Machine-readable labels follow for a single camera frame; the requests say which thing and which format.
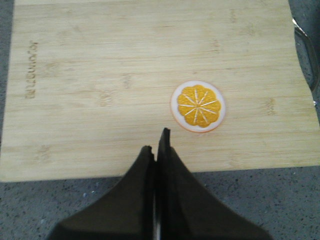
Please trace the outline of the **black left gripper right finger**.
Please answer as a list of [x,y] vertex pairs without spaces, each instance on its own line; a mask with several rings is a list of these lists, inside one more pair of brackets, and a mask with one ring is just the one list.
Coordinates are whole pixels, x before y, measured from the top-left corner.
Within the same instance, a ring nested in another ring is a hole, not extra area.
[[157,194],[162,240],[270,240],[261,227],[215,198],[187,169],[164,128],[158,145]]

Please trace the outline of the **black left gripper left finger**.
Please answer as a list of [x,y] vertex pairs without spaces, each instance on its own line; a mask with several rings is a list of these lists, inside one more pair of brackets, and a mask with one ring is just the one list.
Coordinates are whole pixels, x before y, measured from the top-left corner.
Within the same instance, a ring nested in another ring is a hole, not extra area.
[[130,169],[108,193],[56,224],[48,239],[153,239],[155,170],[151,146],[142,147]]

